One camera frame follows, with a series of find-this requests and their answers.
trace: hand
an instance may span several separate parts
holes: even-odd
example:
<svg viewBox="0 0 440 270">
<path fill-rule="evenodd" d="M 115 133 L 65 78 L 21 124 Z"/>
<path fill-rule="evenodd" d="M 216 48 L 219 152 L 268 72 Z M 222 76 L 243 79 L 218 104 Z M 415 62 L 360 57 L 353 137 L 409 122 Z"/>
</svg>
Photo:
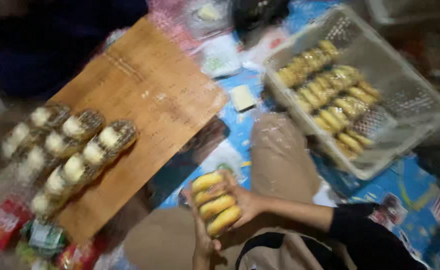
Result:
<svg viewBox="0 0 440 270">
<path fill-rule="evenodd" d="M 183 192 L 187 197 L 188 205 L 192 212 L 193 220 L 195 222 L 195 256 L 208 258 L 214 251 L 220 251 L 222 244 L 219 240 L 212 240 L 207 234 L 205 223 L 199 216 L 199 209 L 195 206 L 192 200 L 190 190 Z"/>
<path fill-rule="evenodd" d="M 219 170 L 226 182 L 226 189 L 237 197 L 238 206 L 241 208 L 241 218 L 232 225 L 232 228 L 239 228 L 248 223 L 260 213 L 265 212 L 265 198 L 248 191 L 237 185 L 235 178 L 228 170 Z"/>
</svg>

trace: red packaging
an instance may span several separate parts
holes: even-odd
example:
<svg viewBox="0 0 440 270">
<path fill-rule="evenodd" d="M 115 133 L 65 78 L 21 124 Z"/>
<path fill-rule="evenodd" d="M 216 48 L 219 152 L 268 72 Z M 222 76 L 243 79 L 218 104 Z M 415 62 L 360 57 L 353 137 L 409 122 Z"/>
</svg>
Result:
<svg viewBox="0 0 440 270">
<path fill-rule="evenodd" d="M 7 247 L 12 236 L 32 217 L 29 208 L 14 196 L 0 204 L 0 250 Z"/>
<path fill-rule="evenodd" d="M 87 244 L 72 243 L 58 256 L 58 270 L 92 270 L 106 246 L 102 238 Z"/>
</svg>

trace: person's left hand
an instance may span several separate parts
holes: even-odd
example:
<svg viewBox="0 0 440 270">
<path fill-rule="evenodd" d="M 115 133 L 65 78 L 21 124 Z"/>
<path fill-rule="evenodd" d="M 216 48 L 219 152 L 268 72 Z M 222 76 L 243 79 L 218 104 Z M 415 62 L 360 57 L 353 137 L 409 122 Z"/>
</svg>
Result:
<svg viewBox="0 0 440 270">
<path fill-rule="evenodd" d="M 199 209 L 193 203 L 192 194 L 190 190 L 183 191 L 188 200 L 188 205 L 192 212 L 193 220 L 195 222 L 195 255 L 208 257 L 214 251 L 220 251 L 222 244 L 217 239 L 211 239 L 205 228 L 205 223 L 199 216 Z"/>
</svg>

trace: small white block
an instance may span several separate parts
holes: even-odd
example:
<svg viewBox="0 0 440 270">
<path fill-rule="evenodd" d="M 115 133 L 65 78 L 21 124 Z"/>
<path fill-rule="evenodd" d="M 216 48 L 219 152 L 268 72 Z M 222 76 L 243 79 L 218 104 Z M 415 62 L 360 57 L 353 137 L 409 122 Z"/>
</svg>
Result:
<svg viewBox="0 0 440 270">
<path fill-rule="evenodd" d="M 247 111 L 257 103 L 252 92 L 250 92 L 250 88 L 248 88 L 246 84 L 231 89 L 230 98 L 238 112 Z"/>
</svg>

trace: person's right hand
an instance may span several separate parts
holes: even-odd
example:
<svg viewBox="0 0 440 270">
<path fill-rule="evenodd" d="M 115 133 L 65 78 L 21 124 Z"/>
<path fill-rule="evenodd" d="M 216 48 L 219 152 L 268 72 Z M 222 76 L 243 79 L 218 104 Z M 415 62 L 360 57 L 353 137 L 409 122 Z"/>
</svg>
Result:
<svg viewBox="0 0 440 270">
<path fill-rule="evenodd" d="M 227 191 L 237 197 L 238 206 L 241 208 L 241 218 L 232 225 L 232 228 L 238 228 L 246 224 L 266 210 L 264 197 L 238 186 L 235 178 L 228 170 L 219 170 L 219 172 L 222 173 L 227 180 Z"/>
</svg>

